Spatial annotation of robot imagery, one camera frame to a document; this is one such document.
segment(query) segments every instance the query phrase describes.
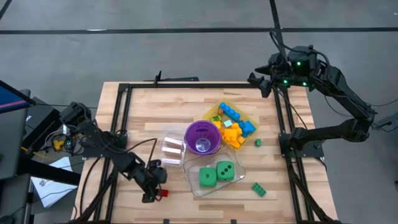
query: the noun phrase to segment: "green die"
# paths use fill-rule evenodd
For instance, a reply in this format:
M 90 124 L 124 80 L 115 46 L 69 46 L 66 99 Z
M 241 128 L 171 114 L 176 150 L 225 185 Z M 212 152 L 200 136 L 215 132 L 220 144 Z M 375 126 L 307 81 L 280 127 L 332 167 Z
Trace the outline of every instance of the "green die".
M 217 171 L 212 167 L 199 169 L 199 184 L 202 187 L 215 187 L 217 184 Z
M 221 121 L 221 116 L 220 116 L 220 115 L 217 115 L 217 116 L 211 117 L 211 118 L 210 118 L 210 121 L 211 121 L 211 122 Z
M 254 183 L 251 187 L 260 197 L 263 197 L 267 192 L 264 190 L 261 185 L 258 183 Z
M 257 147 L 260 147 L 260 146 L 261 146 L 261 139 L 256 139 L 256 141 L 254 142 L 254 144 L 255 144 Z
M 217 180 L 233 180 L 235 178 L 234 163 L 230 161 L 217 162 Z

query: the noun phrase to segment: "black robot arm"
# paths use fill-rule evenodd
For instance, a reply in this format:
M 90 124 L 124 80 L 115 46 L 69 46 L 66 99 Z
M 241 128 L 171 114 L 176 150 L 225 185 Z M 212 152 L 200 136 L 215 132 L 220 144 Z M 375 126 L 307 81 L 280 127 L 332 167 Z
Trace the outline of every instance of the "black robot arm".
M 268 97 L 271 89 L 277 86 L 304 86 L 310 91 L 316 89 L 325 96 L 333 97 L 353 116 L 337 126 L 309 130 L 295 128 L 292 134 L 283 134 L 280 141 L 286 156 L 296 156 L 293 150 L 316 149 L 327 139 L 343 138 L 350 142 L 362 142 L 369 137 L 368 131 L 376 112 L 349 88 L 340 69 L 331 66 L 328 60 L 324 62 L 317 59 L 318 54 L 322 53 L 312 46 L 294 47 L 287 57 L 281 53 L 274 54 L 268 65 L 255 69 L 256 72 L 270 75 L 270 80 L 256 78 L 253 73 L 248 78 L 249 83 L 261 90 L 262 97 Z
M 119 138 L 107 131 L 102 131 L 96 121 L 91 120 L 90 110 L 81 103 L 71 103 L 60 114 L 60 120 L 68 126 L 74 134 L 84 134 L 86 137 L 85 151 L 98 157 L 111 158 L 114 166 L 127 180 L 134 179 L 144 191 L 142 202 L 154 202 L 156 196 L 162 194 L 157 189 L 159 184 L 166 183 L 167 172 L 160 166 L 160 160 L 146 163 L 135 153 L 126 152 L 118 143 Z

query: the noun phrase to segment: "small clear plastic box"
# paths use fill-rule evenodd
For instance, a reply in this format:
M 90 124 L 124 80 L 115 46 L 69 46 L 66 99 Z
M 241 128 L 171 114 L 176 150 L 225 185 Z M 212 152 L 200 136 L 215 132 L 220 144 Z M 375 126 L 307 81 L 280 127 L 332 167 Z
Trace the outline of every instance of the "small clear plastic box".
M 187 147 L 183 134 L 167 132 L 160 145 L 162 166 L 179 167 L 184 163 Z
M 235 150 L 229 149 L 230 146 L 223 146 L 218 152 L 212 155 L 200 156 L 195 159 L 190 159 L 184 163 L 184 172 L 187 176 L 188 182 L 191 186 L 191 190 L 194 196 L 203 197 L 216 190 L 222 189 L 230 184 L 233 184 L 246 176 L 246 171 L 240 163 L 237 153 Z M 217 181 L 216 187 L 202 187 L 199 184 L 199 169 L 202 167 L 213 167 L 216 168 L 217 162 L 219 161 L 231 161 L 234 163 L 234 179 L 225 182 Z

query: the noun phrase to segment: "blue block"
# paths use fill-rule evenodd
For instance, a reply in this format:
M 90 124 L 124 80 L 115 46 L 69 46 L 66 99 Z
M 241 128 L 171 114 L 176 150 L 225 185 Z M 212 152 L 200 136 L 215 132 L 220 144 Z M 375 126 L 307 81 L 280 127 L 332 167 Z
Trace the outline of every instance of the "blue block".
M 239 124 L 239 127 L 243 130 L 244 129 L 244 122 L 243 121 L 239 121 L 238 124 Z
M 242 129 L 242 137 L 246 138 L 250 133 L 253 133 L 255 130 L 256 128 L 253 126 L 253 124 L 250 121 L 246 121 Z
M 223 113 L 226 116 L 228 116 L 235 122 L 239 122 L 239 118 L 241 117 L 241 115 L 239 113 L 235 112 L 235 110 L 231 109 L 231 107 L 229 107 L 224 102 L 222 102 L 222 103 L 220 103 L 220 108 L 223 109 Z

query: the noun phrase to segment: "wooden table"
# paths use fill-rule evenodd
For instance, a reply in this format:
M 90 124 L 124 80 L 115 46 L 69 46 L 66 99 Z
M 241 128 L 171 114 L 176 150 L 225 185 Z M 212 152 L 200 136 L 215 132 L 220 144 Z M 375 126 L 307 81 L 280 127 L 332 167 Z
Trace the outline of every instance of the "wooden table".
M 96 119 L 102 130 L 110 129 L 118 85 L 118 82 L 106 82 L 103 85 L 96 114 Z M 165 218 L 170 219 L 171 223 L 228 223 L 231 219 L 237 219 L 238 223 L 295 222 L 286 164 L 280 154 L 277 140 L 280 129 L 275 100 L 272 96 L 271 93 L 269 98 L 261 98 L 260 91 L 255 88 L 134 89 L 127 120 L 129 135 L 127 147 L 148 138 L 160 137 L 164 130 L 184 130 L 190 123 L 200 120 L 203 114 L 223 97 L 229 98 L 245 111 L 259 124 L 259 129 L 250 142 L 246 143 L 238 152 L 239 159 L 246 170 L 245 178 L 202 198 L 195 198 L 192 195 L 182 167 L 167 168 L 169 176 L 167 183 L 162 185 L 162 188 L 170 190 L 169 197 L 154 203 L 141 203 L 142 190 L 134 181 L 127 181 L 119 175 L 112 222 L 161 223 Z M 308 128 L 314 128 L 305 89 L 292 87 L 289 90 L 289 96 L 291 104 L 300 113 Z M 286 130 L 289 130 L 283 102 L 281 99 Z M 124 103 L 121 105 L 119 124 L 116 129 L 120 127 L 123 105 Z M 294 121 L 296 126 L 301 126 L 296 114 L 294 114 Z M 254 140 L 257 138 L 262 139 L 261 147 L 254 146 Z M 138 147 L 135 149 L 135 153 L 146 161 L 151 145 L 152 143 L 148 143 Z M 155 151 L 154 157 L 160 151 L 159 146 Z M 81 174 L 75 202 L 78 208 L 81 186 L 93 161 L 94 159 L 89 159 L 85 162 Z M 97 163 L 89 176 L 83 209 L 97 194 L 103 161 L 104 159 Z M 325 168 L 313 158 L 304 158 L 303 163 L 310 193 L 326 214 L 337 218 Z M 257 196 L 251 189 L 255 182 L 267 190 L 267 194 L 263 198 Z M 303 198 L 300 193 L 299 197 L 303 218 L 306 218 Z M 101 218 L 105 217 L 107 202 L 108 194 L 104 197 Z

